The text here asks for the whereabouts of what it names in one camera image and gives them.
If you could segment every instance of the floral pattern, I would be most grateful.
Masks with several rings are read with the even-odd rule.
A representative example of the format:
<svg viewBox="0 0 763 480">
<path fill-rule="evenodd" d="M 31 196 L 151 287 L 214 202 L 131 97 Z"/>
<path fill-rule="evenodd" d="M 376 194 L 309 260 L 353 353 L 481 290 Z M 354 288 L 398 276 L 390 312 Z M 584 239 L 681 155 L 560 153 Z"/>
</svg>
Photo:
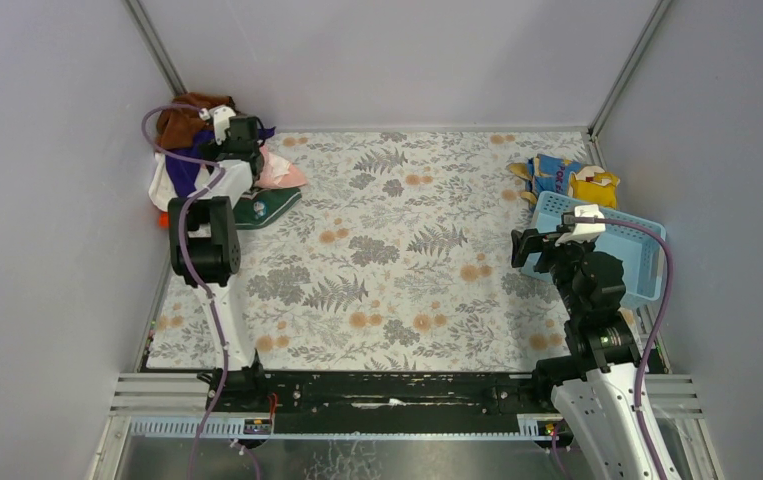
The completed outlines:
<svg viewBox="0 0 763 480">
<path fill-rule="evenodd" d="M 240 231 L 238 296 L 270 369 L 530 371 L 567 352 L 550 285 L 510 267 L 529 222 L 507 165 L 585 161 L 579 133 L 280 134 L 307 176 L 273 225 Z M 172 276 L 149 368 L 219 357 L 204 312 Z"/>
</svg>

